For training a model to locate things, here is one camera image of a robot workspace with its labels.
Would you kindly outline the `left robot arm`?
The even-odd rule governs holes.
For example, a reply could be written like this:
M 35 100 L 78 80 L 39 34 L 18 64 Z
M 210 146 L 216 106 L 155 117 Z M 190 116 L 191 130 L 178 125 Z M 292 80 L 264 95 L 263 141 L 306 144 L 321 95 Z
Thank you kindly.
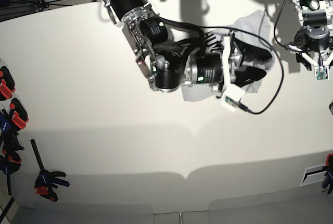
M 332 6 L 329 0 L 289 0 L 297 12 L 301 29 L 288 47 L 295 52 L 322 53 L 329 48 Z

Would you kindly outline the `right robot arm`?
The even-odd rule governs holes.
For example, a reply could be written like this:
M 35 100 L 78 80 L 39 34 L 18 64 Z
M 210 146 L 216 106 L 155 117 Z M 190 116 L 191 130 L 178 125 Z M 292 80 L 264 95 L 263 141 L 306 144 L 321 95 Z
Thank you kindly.
M 236 30 L 208 50 L 201 27 L 160 17 L 150 0 L 102 1 L 113 23 L 123 24 L 136 63 L 154 91 L 199 84 L 221 91 L 226 79 L 241 88 L 265 77 L 261 63 L 273 59 L 270 50 L 245 42 Z

